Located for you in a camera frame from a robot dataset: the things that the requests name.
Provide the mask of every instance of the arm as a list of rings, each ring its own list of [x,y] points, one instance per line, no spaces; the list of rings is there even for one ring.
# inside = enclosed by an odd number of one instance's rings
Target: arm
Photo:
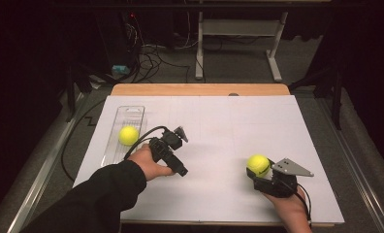
[[[146,181],[172,173],[143,145],[128,160],[96,171],[21,232],[118,232],[120,212],[135,206]]]
[[[304,199],[304,192],[298,187],[298,193]],[[304,204],[301,200],[292,195],[288,198],[277,198],[263,193],[274,205],[277,214],[283,221],[289,233],[308,233],[312,232],[307,222]]]

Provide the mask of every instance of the dark floor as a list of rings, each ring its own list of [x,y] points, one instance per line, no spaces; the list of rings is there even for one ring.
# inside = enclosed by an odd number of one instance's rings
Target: dark floor
[[[195,48],[183,50],[159,48],[159,53],[156,53],[155,49],[147,49],[153,51],[153,55],[152,53],[140,55],[140,60],[144,62],[137,80],[140,80],[143,75],[150,76],[156,72],[154,76],[144,79],[142,83],[273,83],[272,73],[264,53],[272,40],[267,38],[256,42],[246,40],[247,43],[238,43],[242,41],[245,40],[224,41],[219,50],[218,39],[207,39],[204,56],[205,78],[201,81],[194,78]],[[290,84],[304,77],[319,42],[320,40],[303,42],[296,38],[293,41],[280,43],[276,60],[283,83]],[[62,152],[62,161],[72,177],[78,173],[95,129],[94,122],[99,117],[103,100],[110,94],[111,89],[107,84],[94,88],[92,93],[82,101],[80,115],[77,116],[77,126],[74,127],[71,137],[66,138],[67,145]],[[331,228],[315,227],[313,231],[384,232],[384,160],[356,116],[353,104],[345,90],[342,92],[341,100],[341,130],[336,130],[330,121],[331,96],[327,99],[316,99],[312,90],[313,86],[300,87],[292,94],[297,98],[306,126],[345,219],[345,223],[341,225]],[[66,115],[65,108],[31,154],[31,158],[2,203],[0,232],[8,231],[44,161],[53,150],[53,145],[62,139],[61,135],[66,127]],[[39,202],[31,209],[26,222],[41,213],[72,187],[73,182],[65,175],[60,162],[60,159],[56,161],[56,166],[48,178],[48,185],[43,190]],[[153,229],[154,232],[186,232],[185,226],[168,228],[168,226],[132,225],[131,230],[128,227],[124,226],[123,229],[126,229],[126,232],[149,231],[146,229]],[[191,232],[214,232],[214,230],[261,232],[258,227],[223,226],[219,229],[217,227],[204,229],[186,226],[186,228],[193,230]]]

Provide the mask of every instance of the yellow ball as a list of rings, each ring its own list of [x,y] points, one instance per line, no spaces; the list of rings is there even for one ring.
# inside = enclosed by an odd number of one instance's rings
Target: yellow ball
[[[140,133],[137,128],[127,125],[120,129],[118,139],[121,144],[125,146],[132,146],[137,142],[139,136]]]
[[[267,157],[262,154],[253,154],[246,162],[246,167],[256,174],[256,177],[263,178],[269,172],[271,164]]]

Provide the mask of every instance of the black jacket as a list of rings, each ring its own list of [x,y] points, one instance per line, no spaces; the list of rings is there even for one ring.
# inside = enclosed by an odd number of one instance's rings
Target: black jacket
[[[119,231],[120,212],[131,209],[146,188],[142,169],[133,161],[106,166],[69,191],[21,232]]]

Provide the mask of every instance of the transparent container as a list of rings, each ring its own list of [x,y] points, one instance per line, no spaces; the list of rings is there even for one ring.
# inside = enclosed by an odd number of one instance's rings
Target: transparent container
[[[146,120],[144,118],[144,106],[121,106],[116,111],[111,135],[105,149],[102,166],[116,164],[123,160],[126,152],[132,146],[124,146],[119,143],[119,131],[122,127],[132,125],[140,132],[140,137],[145,133]]]

